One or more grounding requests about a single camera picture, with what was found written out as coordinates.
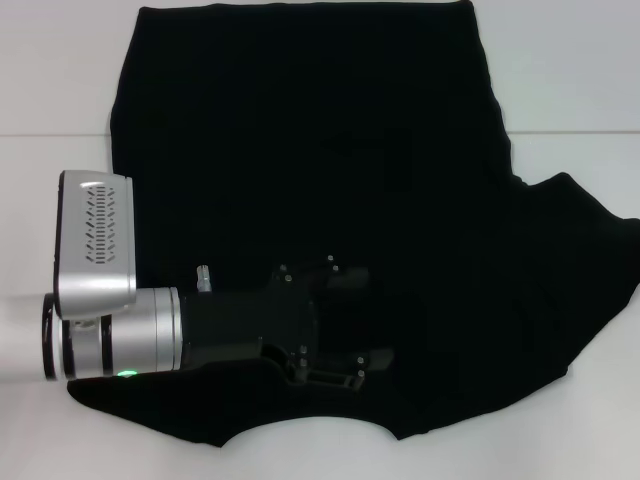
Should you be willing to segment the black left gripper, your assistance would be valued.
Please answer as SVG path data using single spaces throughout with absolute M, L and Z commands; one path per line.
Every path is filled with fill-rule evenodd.
M 326 254 L 281 263 L 273 277 L 278 280 L 257 290 L 180 298 L 183 370 L 266 359 L 287 370 L 287 380 L 294 385 L 357 392 L 371 375 L 391 366 L 392 349 L 318 352 L 318 319 L 308 289 L 365 288 L 369 283 L 366 267 L 349 266 Z

